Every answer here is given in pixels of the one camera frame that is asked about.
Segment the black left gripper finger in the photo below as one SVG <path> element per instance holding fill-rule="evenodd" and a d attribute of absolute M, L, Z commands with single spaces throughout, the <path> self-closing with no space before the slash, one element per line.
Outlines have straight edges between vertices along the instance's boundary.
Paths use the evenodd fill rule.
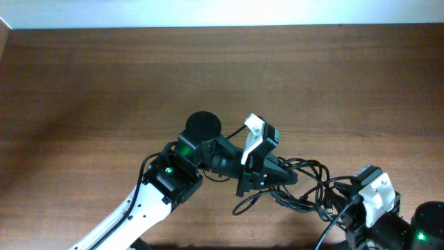
<path fill-rule="evenodd" d="M 266 170 L 280 170 L 281 169 L 281 167 L 279 166 L 278 158 L 275 155 L 273 155 L 272 153 L 269 153 L 264 157 L 263 166 L 264 166 L 264 169 L 266 169 Z"/>
<path fill-rule="evenodd" d="M 298 182 L 297 173 L 288 171 L 273 163 L 264 165 L 262 170 L 262 187 L 271 188 L 281 185 L 293 185 Z"/>

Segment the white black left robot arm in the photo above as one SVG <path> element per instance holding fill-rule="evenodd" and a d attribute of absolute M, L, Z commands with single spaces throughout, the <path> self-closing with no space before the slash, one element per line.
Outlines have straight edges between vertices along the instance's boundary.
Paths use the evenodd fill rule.
<path fill-rule="evenodd" d="M 272 153 L 279 131 L 254 114 L 244 126 L 250 132 L 244 148 L 239 148 L 222 135 L 215 114 L 190 115 L 176 141 L 144 159 L 128 197 L 73 249 L 148 249 L 141 235 L 197 191 L 203 182 L 201 171 L 236 179 L 238 197 L 297 183 L 297 174 L 281 167 Z"/>

